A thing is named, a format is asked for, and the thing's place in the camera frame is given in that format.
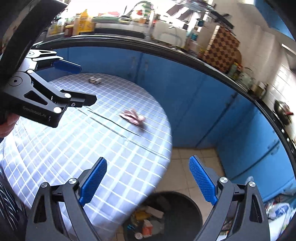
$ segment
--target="blue and white tablecloth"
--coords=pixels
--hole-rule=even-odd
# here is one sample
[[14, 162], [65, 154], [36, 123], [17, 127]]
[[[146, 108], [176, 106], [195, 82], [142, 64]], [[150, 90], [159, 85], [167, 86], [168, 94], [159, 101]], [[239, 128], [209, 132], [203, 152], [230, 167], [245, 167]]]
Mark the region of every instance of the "blue and white tablecloth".
[[[102, 83], [88, 82], [92, 76]], [[96, 94], [90, 107], [68, 108], [57, 128], [20, 118], [0, 145], [2, 169], [15, 193], [31, 207], [42, 182], [64, 184], [104, 157], [107, 173], [84, 210], [103, 240], [154, 191], [170, 162], [170, 124], [159, 103], [144, 89], [107, 74], [77, 74], [50, 82], [57, 89]], [[134, 108], [144, 128], [118, 116]], [[73, 232], [61, 204], [67, 229]]]

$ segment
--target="beige floor tile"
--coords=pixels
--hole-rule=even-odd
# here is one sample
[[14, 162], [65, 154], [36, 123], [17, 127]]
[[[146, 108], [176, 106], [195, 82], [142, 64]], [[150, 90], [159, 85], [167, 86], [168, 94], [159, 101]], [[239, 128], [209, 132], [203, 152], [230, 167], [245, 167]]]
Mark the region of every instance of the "beige floor tile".
[[120, 225], [118, 227], [118, 229], [116, 230], [116, 233], [120, 233], [120, 234], [123, 234], [123, 227]]
[[179, 152], [181, 159], [189, 159], [193, 155], [197, 155], [199, 158], [202, 158], [201, 151], [197, 149], [180, 148]]
[[202, 157], [217, 157], [217, 153], [214, 148], [212, 149], [202, 149], [200, 150], [202, 153]]
[[189, 160], [188, 159], [182, 159], [182, 165], [185, 171], [186, 181], [189, 188], [194, 188], [197, 186], [197, 183], [192, 176], [191, 171], [189, 170]]
[[188, 188], [181, 160], [171, 161], [168, 169], [156, 187], [156, 191], [175, 191]]
[[182, 189], [182, 190], [177, 190], [176, 192], [182, 193], [184, 195], [186, 195], [187, 197], [190, 197], [190, 193], [189, 193], [189, 189]]
[[110, 241], [117, 241], [116, 234], [112, 239], [110, 239]]
[[218, 157], [206, 157], [203, 159], [206, 167], [213, 168], [218, 176], [225, 176], [223, 167]]
[[178, 148], [173, 148], [171, 159], [181, 159]]
[[207, 202], [202, 195], [199, 187], [189, 188], [190, 198], [195, 201], [202, 213], [202, 220], [205, 223], [207, 217], [209, 216], [213, 206], [211, 203]]
[[117, 241], [125, 241], [123, 234], [116, 234]]

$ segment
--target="white appliance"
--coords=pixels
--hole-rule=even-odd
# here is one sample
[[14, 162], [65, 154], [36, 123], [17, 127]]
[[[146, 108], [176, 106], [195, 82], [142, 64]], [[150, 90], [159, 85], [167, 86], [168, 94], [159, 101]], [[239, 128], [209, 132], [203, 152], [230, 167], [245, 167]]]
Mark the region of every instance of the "white appliance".
[[185, 47], [187, 31], [163, 21], [157, 21], [152, 36], [155, 40], [162, 41], [180, 48]]

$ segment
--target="countertop edge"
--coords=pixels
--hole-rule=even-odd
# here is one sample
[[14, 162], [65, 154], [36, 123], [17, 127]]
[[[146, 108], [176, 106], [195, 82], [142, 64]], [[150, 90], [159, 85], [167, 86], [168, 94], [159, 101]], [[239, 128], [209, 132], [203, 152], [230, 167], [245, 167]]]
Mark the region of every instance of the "countertop edge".
[[181, 53], [168, 47], [155, 44], [152, 42], [147, 42], [141, 39], [113, 35], [78, 35], [70, 38], [55, 39], [52, 41], [43, 42], [34, 45], [32, 48], [53, 50], [67, 47], [85, 46], [115, 47], [152, 54], [194, 68], [229, 86], [237, 93], [247, 98], [249, 101], [253, 102], [254, 105], [261, 111], [261, 113], [271, 124], [272, 128], [275, 130], [276, 134], [278, 135], [280, 141], [282, 142], [288, 154], [288, 157], [294, 170], [294, 174], [296, 176], [296, 149], [292, 143], [292, 140], [289, 138], [288, 134], [284, 130], [284, 127], [281, 128], [279, 126], [279, 120], [273, 114], [273, 112], [266, 106], [266, 104], [262, 100], [255, 99], [254, 97], [249, 95], [242, 87], [240, 87], [240, 85], [236, 84], [225, 74], [221, 73], [220, 71], [214, 69], [208, 64], [186, 53]]

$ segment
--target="black trash bin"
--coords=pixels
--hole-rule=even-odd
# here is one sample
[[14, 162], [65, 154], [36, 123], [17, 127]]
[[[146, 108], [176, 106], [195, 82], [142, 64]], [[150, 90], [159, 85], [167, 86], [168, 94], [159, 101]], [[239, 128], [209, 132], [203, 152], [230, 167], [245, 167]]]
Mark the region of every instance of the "black trash bin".
[[[170, 203], [170, 210], [165, 211], [156, 202], [156, 199], [163, 196]], [[150, 195], [143, 205], [151, 206], [164, 212], [165, 227], [164, 234], [156, 234], [142, 241], [193, 241], [202, 228], [202, 214], [196, 203], [178, 192], [160, 192]], [[137, 241], [135, 233], [128, 230], [131, 224], [130, 218], [123, 224], [125, 241]]]

